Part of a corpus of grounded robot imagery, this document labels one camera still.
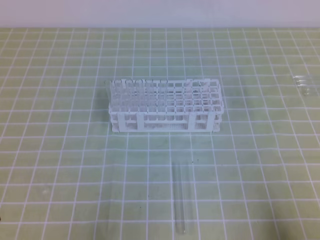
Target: grid cutting mat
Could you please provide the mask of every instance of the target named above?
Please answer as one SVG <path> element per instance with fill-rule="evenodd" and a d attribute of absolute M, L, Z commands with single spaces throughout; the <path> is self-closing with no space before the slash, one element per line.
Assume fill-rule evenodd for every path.
<path fill-rule="evenodd" d="M 291 77 L 319 54 L 315 28 L 0 29 L 0 239 L 320 239 L 320 101 Z M 113 133 L 121 78 L 219 79 L 221 131 Z"/>

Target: test tube rack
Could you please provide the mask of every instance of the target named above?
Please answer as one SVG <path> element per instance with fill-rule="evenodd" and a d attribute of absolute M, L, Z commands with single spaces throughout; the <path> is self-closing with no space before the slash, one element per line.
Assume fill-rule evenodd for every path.
<path fill-rule="evenodd" d="M 217 79 L 129 83 L 107 86 L 113 132 L 220 131 L 224 103 Z"/>

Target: white grid line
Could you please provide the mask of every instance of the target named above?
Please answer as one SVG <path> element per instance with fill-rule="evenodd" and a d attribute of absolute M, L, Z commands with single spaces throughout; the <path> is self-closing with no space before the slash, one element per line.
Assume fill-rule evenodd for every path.
<path fill-rule="evenodd" d="M 217 66 L 218 69 L 220 69 L 220 64 L 219 64 L 219 58 L 218 56 L 216 56 L 216 62 L 217 62 Z M 212 146 L 212 155 L 213 155 L 213 161 L 214 161 L 214 165 L 216 165 L 216 156 L 215 156 L 215 146 L 214 146 L 214 141 L 212 139 L 212 135 L 210 137 L 210 141 L 211 141 L 211 146 Z M 226 220 L 225 220 L 225 214 L 224 214 L 224 207 L 222 204 L 222 197 L 221 197 L 221 191 L 220 191 L 220 182 L 219 182 L 219 178 L 218 178 L 218 170 L 217 167 L 214 168 L 215 169 L 215 175 L 216 175 L 216 180 L 217 180 L 217 188 L 218 188 L 218 192 L 219 192 L 219 202 L 220 202 L 220 209 L 221 209 L 221 215 L 222 215 L 222 222 L 223 222 L 223 233 L 224 233 L 224 239 L 228 240 L 228 235 L 227 235 L 227 227 L 226 227 Z"/>
<path fill-rule="evenodd" d="M 292 40 L 293 40 L 293 42 L 294 42 L 294 44 L 295 44 L 295 46 L 296 46 L 299 54 L 301 55 L 301 52 L 300 52 L 300 50 L 299 50 L 299 48 L 298 48 L 298 46 L 297 46 L 297 43 L 296 43 L 296 41 L 295 41 L 295 39 L 294 39 L 294 37 L 293 37 L 293 35 L 292 35 L 291 32 L 290 32 L 290 35 L 291 35 L 291 37 L 292 37 Z M 286 55 L 284 55 L 284 59 L 285 59 L 285 61 L 287 62 L 287 64 L 289 65 Z M 302 98 L 302 95 L 301 95 L 300 91 L 299 91 L 299 94 L 300 94 L 300 97 L 301 97 L 303 106 L 306 107 L 305 101 L 304 101 L 304 99 Z M 310 116 L 309 116 L 308 111 L 306 111 L 306 115 L 307 115 L 307 117 L 308 117 L 308 120 L 310 121 L 311 119 L 310 119 Z M 292 124 L 291 121 L 290 121 L 290 125 L 291 125 L 292 129 L 294 129 L 294 126 L 293 126 L 293 124 Z M 316 135 L 316 130 L 315 130 L 314 125 L 313 125 L 313 123 L 312 123 L 311 121 L 310 121 L 310 125 L 311 125 L 311 128 L 312 128 L 313 133 Z M 309 179 L 310 179 L 310 183 L 311 183 L 311 185 L 312 185 L 312 189 L 313 189 L 314 195 L 316 196 L 317 202 L 318 202 L 318 206 L 320 207 L 319 196 L 318 196 L 317 191 L 316 191 L 316 189 L 315 189 L 313 180 L 312 180 L 311 175 L 310 175 L 309 168 L 308 168 L 308 166 L 307 166 L 307 161 L 306 161 L 306 159 L 305 159 L 305 157 L 304 157 L 304 155 L 303 155 L 303 152 L 302 152 L 302 149 L 301 149 L 301 146 L 300 146 L 300 143 L 299 143 L 299 141 L 298 141 L 298 138 L 297 138 L 297 135 L 296 135 L 296 134 L 294 134 L 294 138 L 295 138 L 295 140 L 296 140 L 296 142 L 297 142 L 297 144 L 298 144 L 299 151 L 300 151 L 300 154 L 302 155 L 302 158 L 303 158 L 303 161 L 304 161 L 304 164 L 305 164 L 305 168 L 306 168 L 306 171 L 307 171 L 307 173 L 308 173 L 308 177 L 309 177 Z M 320 146 L 319 138 L 316 137 L 316 140 L 317 140 L 317 142 L 318 142 L 318 145 Z"/>
<path fill-rule="evenodd" d="M 242 85 L 241 85 L 241 82 L 240 82 L 240 87 L 241 87 L 242 95 L 245 96 L 244 90 L 243 90 Z M 247 114 L 248 118 L 250 118 L 250 117 L 249 117 L 248 109 L 246 110 L 246 114 Z M 253 130 L 251 121 L 249 121 L 249 123 L 250 123 L 251 132 L 253 133 L 254 130 Z M 259 152 L 258 152 L 258 146 L 257 146 L 257 143 L 256 143 L 256 139 L 253 138 L 253 140 L 254 140 L 254 145 L 255 145 L 255 148 L 256 148 L 256 153 L 257 153 L 257 156 L 258 156 L 258 159 L 259 159 L 259 163 L 260 163 L 259 165 L 260 165 L 260 170 L 261 170 L 262 177 L 263 177 L 263 181 L 264 181 L 264 186 L 265 186 L 266 194 L 267 194 L 268 199 L 269 199 L 269 205 L 270 205 L 270 209 L 271 209 L 272 218 L 275 220 L 276 217 L 275 217 L 274 209 L 273 209 L 273 207 L 272 207 L 271 197 L 270 197 L 270 194 L 269 194 L 269 189 L 268 189 L 268 186 L 267 186 L 266 177 L 265 177 L 265 173 L 264 173 L 264 170 L 263 170 L 261 157 L 260 157 L 260 154 L 259 154 Z M 276 222 L 274 222 L 274 227 L 275 227 L 275 231 L 276 231 L 277 238 L 280 240 L 281 238 L 280 238 L 280 234 L 279 234 L 278 225 L 276 224 Z"/>
<path fill-rule="evenodd" d="M 105 39 L 105 33 L 103 33 L 102 35 L 102 41 Z M 103 49 L 103 44 L 101 43 L 101 46 L 100 46 L 100 55 L 99 55 L 99 61 L 98 61 L 98 67 L 97 67 L 97 70 L 96 70 L 96 78 L 95 78 L 95 84 L 94 86 L 97 85 L 97 81 L 98 81 L 98 74 L 99 74 L 99 67 L 100 67 L 100 63 L 101 63 L 101 55 L 102 55 L 102 49 Z M 100 193 L 99 193 L 99 203 L 98 203 L 98 206 L 97 206 L 97 209 L 96 209 L 96 217 L 95 217 L 95 224 L 94 224 L 94 232 L 93 232 L 93 240 L 96 240 L 96 232 L 97 232 L 97 222 L 98 222 L 98 219 L 99 219 L 99 213 L 100 213 L 100 204 L 101 204 L 101 196 L 102 196 L 102 187 L 103 187 L 103 184 L 102 182 L 104 181 L 104 175 L 105 175 L 105 168 L 104 166 L 106 165 L 106 156 L 107 156 L 107 144 L 108 144 L 108 135 L 109 135 L 109 126 L 110 126 L 110 121 L 107 125 L 107 132 L 106 132 L 106 137 L 105 137 L 105 146 L 104 146 L 104 154 L 103 154 L 103 168 L 102 168 L 102 173 L 101 173 L 101 184 L 100 184 Z"/>
<path fill-rule="evenodd" d="M 88 44 L 88 39 L 89 39 L 89 32 L 90 30 L 88 30 L 88 33 L 86 35 L 86 41 L 85 41 L 85 46 L 87 46 Z M 81 66 L 84 62 L 84 59 L 85 59 L 85 49 L 86 47 L 84 47 L 83 49 L 83 55 L 82 55 L 82 59 L 81 59 Z M 78 76 L 78 79 L 76 81 L 76 88 L 79 84 L 79 76 Z M 74 104 L 75 102 L 75 96 L 76 96 L 76 92 L 74 92 L 74 96 L 73 96 L 73 100 L 72 100 L 72 104 Z M 92 98 L 92 101 L 91 101 L 91 109 L 93 107 L 93 104 L 94 104 L 94 97 Z M 86 135 L 88 136 L 88 132 L 89 132 L 89 123 L 87 124 L 87 129 L 86 129 Z M 86 145 L 87 145 L 87 139 L 88 137 L 86 137 L 84 139 L 84 148 L 86 148 Z M 79 190 L 79 182 L 80 182 L 80 179 L 81 179 L 81 173 L 82 173 L 82 166 L 84 165 L 84 158 L 85 158 L 85 151 L 82 151 L 82 157 L 81 157 L 81 164 L 80 164 L 80 169 L 79 169 L 79 175 L 78 175 L 78 181 L 77 181 L 77 185 L 76 185 L 76 190 L 75 190 L 75 196 L 74 196 L 74 201 L 77 200 L 77 197 L 78 197 L 78 190 Z M 76 204 L 73 204 L 73 207 L 72 207 L 72 214 L 71 214 L 71 220 L 73 221 L 74 220 L 74 217 L 75 217 L 75 210 L 76 210 Z M 72 231 L 72 222 L 70 223 L 70 226 L 69 226 L 69 232 L 68 232 L 68 239 L 70 239 L 70 236 L 71 236 L 71 231 Z"/>
<path fill-rule="evenodd" d="M 260 37 L 261 37 L 262 42 L 264 42 L 264 40 L 263 40 L 263 38 L 262 38 L 262 35 L 261 35 L 259 29 L 258 29 L 258 33 L 259 33 L 259 35 L 260 35 Z M 278 81 L 277 81 L 277 77 L 276 77 L 275 73 L 273 72 L 273 69 L 272 69 L 272 73 L 273 73 L 274 80 L 275 80 L 276 82 L 278 82 Z M 265 98 L 262 97 L 262 99 L 263 99 L 264 104 L 267 105 L 267 104 L 266 104 L 266 101 L 265 101 Z M 271 128 L 272 128 L 272 132 L 275 132 L 274 127 L 273 127 L 272 125 L 271 125 Z M 282 163 L 284 163 L 284 160 L 283 160 L 283 158 L 282 158 L 282 156 L 281 156 L 281 154 L 280 154 L 280 147 L 279 147 L 279 142 L 278 142 L 277 138 L 275 138 L 275 142 L 276 142 L 276 145 L 278 146 L 278 151 L 279 151 L 280 159 L 281 159 Z M 289 184 L 289 177 L 288 177 L 287 169 L 285 168 L 284 165 L 283 165 L 283 167 L 284 167 L 285 177 L 286 177 L 286 179 L 288 180 L 288 184 Z M 293 196 L 294 196 L 294 193 L 293 193 L 293 190 L 292 190 L 290 184 L 289 184 L 289 188 L 290 188 L 291 196 L 293 197 Z M 301 217 L 300 217 L 300 213 L 299 213 L 299 210 L 298 210 L 298 207 L 297 207 L 296 200 L 294 199 L 293 202 L 294 202 L 295 210 L 296 210 L 297 215 L 298 215 L 298 217 L 299 217 L 299 222 L 300 222 L 300 226 L 301 226 L 301 228 L 302 228 L 302 232 L 303 232 L 304 239 L 307 239 L 307 234 L 306 234 L 304 225 L 303 225 L 303 223 L 302 223 L 302 221 L 301 221 Z"/>
<path fill-rule="evenodd" d="M 165 39 L 168 39 L 167 29 L 165 29 Z M 165 64 L 166 64 L 166 79 L 169 80 L 169 68 L 168 68 L 168 44 L 165 41 Z M 170 161 L 170 194 L 171 194 L 171 229 L 172 229 L 172 240 L 175 240 L 175 210 L 174 210 L 174 187 L 173 187 L 173 160 L 171 156 L 171 133 L 169 132 L 169 161 Z"/>
<path fill-rule="evenodd" d="M 230 119 L 230 116 L 229 116 L 229 112 L 226 111 L 226 114 L 227 114 L 227 118 Z M 234 146 L 234 148 L 236 147 L 236 144 L 235 144 L 235 139 L 234 139 L 234 135 L 233 135 L 233 131 L 232 131 L 232 128 L 231 128 L 231 125 L 229 126 L 230 127 L 230 132 L 231 132 L 231 139 L 232 139 L 232 144 Z M 239 166 L 239 161 L 238 161 L 238 156 L 237 156 L 237 153 L 236 153 L 236 150 L 234 150 L 234 154 L 235 154 L 235 159 L 236 159 L 236 162 L 238 164 L 237 168 L 238 168 L 238 172 L 239 172 L 239 177 L 240 177 L 240 181 L 242 182 L 242 175 L 241 175 L 241 171 L 240 171 L 240 166 Z M 241 183 L 241 189 L 242 189 L 242 194 L 243 194 L 243 197 L 244 197 L 244 204 L 245 204 L 245 210 L 246 210 L 246 215 L 247 215 L 247 218 L 250 219 L 250 215 L 249 215 L 249 210 L 248 210 L 248 204 L 247 204 L 247 200 L 246 200 L 246 194 L 245 194 L 245 190 L 244 190 L 244 185 Z M 254 239 L 254 233 L 252 231 L 252 226 L 251 226 L 251 223 L 249 222 L 249 228 L 250 228 L 250 234 L 251 234 L 251 239 L 253 240 Z"/>
<path fill-rule="evenodd" d="M 25 33 L 24 33 L 24 35 L 23 35 L 23 39 L 26 37 L 26 34 L 27 34 L 27 30 L 25 31 Z M 4 83 L 3 83 L 3 84 L 5 84 L 5 82 L 7 82 L 9 72 L 10 72 L 10 70 L 8 71 L 8 73 L 7 73 L 7 75 L 6 75 L 6 78 L 4 79 Z M 21 89 L 22 89 L 23 81 L 24 81 L 24 79 L 22 80 L 22 83 L 21 83 L 21 85 L 20 85 L 20 87 L 19 87 L 18 92 L 20 92 Z M 18 94 L 16 95 L 16 98 L 14 99 L 12 108 L 15 106 L 17 100 L 18 100 Z M 11 111 L 9 112 L 8 119 L 11 117 L 11 114 L 12 114 L 12 109 L 11 109 Z M 3 136 L 4 136 L 5 131 L 6 131 L 6 129 L 7 129 L 7 126 L 8 126 L 8 122 L 4 125 L 3 132 L 2 132 L 1 137 L 0 137 L 0 144 L 1 144 L 1 142 L 2 142 L 2 139 L 3 139 Z M 27 126 L 24 127 L 22 136 L 25 134 L 26 130 L 27 130 Z M 9 184 L 10 178 L 11 178 L 11 176 L 12 176 L 15 163 L 16 163 L 16 161 L 17 161 L 16 158 L 17 158 L 17 156 L 18 156 L 18 151 L 20 150 L 21 144 L 22 144 L 22 139 L 20 140 L 18 149 L 17 149 L 17 151 L 15 152 L 15 158 L 14 158 L 13 163 L 12 163 L 12 166 L 11 166 L 11 168 L 10 168 L 10 173 L 9 173 L 9 176 L 8 176 L 8 179 L 7 179 L 7 184 L 6 184 L 6 186 L 5 186 L 4 190 L 3 190 L 3 195 L 2 195 L 2 198 L 1 198 L 0 206 L 1 206 L 2 202 L 3 202 L 4 199 L 5 199 L 5 194 L 6 194 L 6 192 L 7 192 L 8 184 Z"/>
<path fill-rule="evenodd" d="M 61 75 L 59 77 L 59 83 L 58 83 L 58 86 L 61 82 L 61 77 L 62 77 L 62 71 L 61 71 Z M 56 89 L 55 93 L 54 93 L 54 98 L 57 97 L 57 94 L 58 94 L 58 88 Z M 54 104 L 55 102 L 53 101 L 52 104 L 51 104 L 51 109 L 53 109 L 54 107 Z M 50 119 L 52 115 L 52 111 L 50 112 L 49 114 L 49 117 L 48 117 L 48 120 Z M 48 126 L 49 126 L 49 122 L 46 123 L 46 126 L 45 126 L 45 133 L 44 133 L 44 136 L 46 136 L 46 133 L 47 133 L 47 130 L 48 130 Z M 62 144 L 62 147 L 64 146 L 65 144 L 65 137 L 63 139 L 63 144 Z M 52 186 L 52 189 L 51 189 L 51 194 L 50 194 L 50 203 L 48 205 L 48 208 L 47 208 L 47 211 L 46 211 L 46 216 L 45 216 L 45 221 L 44 221 L 44 226 L 43 226 L 43 230 L 42 230 L 42 236 L 41 236 L 41 239 L 44 238 L 45 236 L 45 232 L 46 232 L 46 227 L 47 227 L 47 222 L 48 222 L 48 218 L 49 218 L 49 213 L 50 213 L 50 207 L 51 207 L 51 202 L 52 202 L 52 199 L 53 199 L 53 196 L 54 196 L 54 190 L 55 190 L 55 186 L 56 186 L 56 182 L 57 182 L 57 178 L 58 178 L 58 172 L 59 172 L 59 167 L 60 167 L 60 164 L 61 164 L 61 158 L 62 158 L 62 151 L 60 152 L 60 157 L 59 157 L 59 161 L 58 161 L 58 164 L 57 164 L 57 167 L 56 167 L 56 172 L 55 172 L 55 176 L 54 176 L 54 184 Z"/>
<path fill-rule="evenodd" d="M 185 79 L 187 79 L 187 74 L 186 74 L 186 63 L 185 63 L 185 54 L 182 53 L 183 56 L 183 65 L 184 65 L 184 75 Z M 192 138 L 191 138 L 191 133 L 189 132 L 189 138 L 190 138 L 190 151 L 191 151 L 191 167 L 192 167 L 192 175 L 193 175 L 193 181 L 196 182 L 196 177 L 195 177 L 195 167 L 194 167 L 194 155 L 193 155 L 193 148 L 192 148 Z M 199 210 L 198 210 L 198 201 L 197 201 L 197 188 L 196 188 L 196 183 L 193 184 L 193 189 L 194 189 L 194 198 L 195 198 L 195 213 L 196 213 L 196 219 L 197 221 L 197 228 L 198 228 L 198 239 L 201 239 L 201 229 L 200 229 L 200 223 L 199 223 Z"/>
<path fill-rule="evenodd" d="M 59 31 L 59 29 L 57 29 L 55 39 L 57 38 L 58 31 Z M 32 53 L 32 56 L 35 54 L 35 52 L 36 52 L 36 48 L 34 48 L 34 51 L 33 51 L 33 53 Z M 35 103 L 36 103 L 36 99 L 33 100 L 31 109 L 33 109 L 33 108 L 35 107 Z M 30 118 L 31 118 L 31 112 L 30 112 L 29 115 L 28 115 L 28 119 L 27 119 L 27 121 L 26 121 L 27 123 L 30 121 Z M 25 136 L 26 131 L 27 131 L 27 126 L 28 126 L 28 125 L 26 124 L 26 125 L 25 125 L 25 128 L 24 128 L 24 131 L 23 131 L 23 134 L 22 134 L 21 141 L 20 141 L 20 143 L 19 143 L 19 147 L 18 147 L 17 153 L 16 153 L 16 155 L 15 155 L 14 162 L 16 161 L 16 158 L 18 157 L 19 150 L 20 150 L 21 145 L 22 145 L 22 142 L 23 142 L 23 137 Z M 43 138 L 42 141 L 41 141 L 41 146 L 40 146 L 39 149 L 41 149 L 41 147 L 42 147 L 42 145 L 43 145 L 43 142 L 44 142 L 44 138 Z M 38 164 L 38 161 L 39 161 L 39 154 L 38 154 L 37 159 L 36 159 L 36 161 L 35 161 L 35 165 Z M 31 180 L 30 180 L 30 183 L 29 183 L 29 187 L 28 187 L 27 194 L 26 194 L 25 201 L 24 201 L 24 206 L 23 206 L 23 209 L 22 209 L 22 214 L 21 214 L 21 217 L 20 217 L 20 222 L 22 222 L 23 217 L 24 217 L 24 214 L 25 214 L 26 204 L 27 204 L 27 201 L 28 201 L 28 198 L 29 198 L 29 194 L 30 194 L 30 191 L 31 191 L 31 184 L 32 184 L 32 182 L 33 182 L 33 180 L 34 180 L 35 174 L 36 174 L 36 169 L 33 169 L 33 171 L 32 171 L 32 177 L 31 177 Z M 21 223 L 19 223 L 18 228 L 17 228 L 17 230 L 16 230 L 16 234 L 15 234 L 15 239 L 16 239 L 16 240 L 17 240 L 18 235 L 19 235 L 20 227 L 21 227 Z"/>

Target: white wall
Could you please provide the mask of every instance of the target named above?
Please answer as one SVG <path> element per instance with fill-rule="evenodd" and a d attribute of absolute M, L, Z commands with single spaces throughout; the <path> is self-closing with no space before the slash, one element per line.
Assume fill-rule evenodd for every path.
<path fill-rule="evenodd" d="M 2 0 L 0 27 L 319 27 L 319 0 Z"/>

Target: empty test tube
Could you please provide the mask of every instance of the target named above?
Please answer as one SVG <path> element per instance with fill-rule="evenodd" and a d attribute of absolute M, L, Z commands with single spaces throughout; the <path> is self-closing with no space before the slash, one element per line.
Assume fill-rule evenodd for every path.
<path fill-rule="evenodd" d="M 142 79 L 135 80 L 135 88 L 139 100 L 143 100 L 145 98 L 144 81 Z"/>
<path fill-rule="evenodd" d="M 154 80 L 153 79 L 145 80 L 145 88 L 147 92 L 148 101 L 154 102 L 155 101 Z"/>
<path fill-rule="evenodd" d="M 158 101 L 158 112 L 165 112 L 166 111 L 166 102 L 162 99 Z"/>
<path fill-rule="evenodd" d="M 127 100 L 129 102 L 134 101 L 135 100 L 135 86 L 134 86 L 134 81 L 132 79 L 125 80 L 125 89 L 126 89 L 126 94 L 128 96 Z"/>
<path fill-rule="evenodd" d="M 168 92 L 168 80 L 167 79 L 160 80 L 158 88 L 159 88 L 158 99 L 166 101 L 167 100 L 167 92 Z"/>

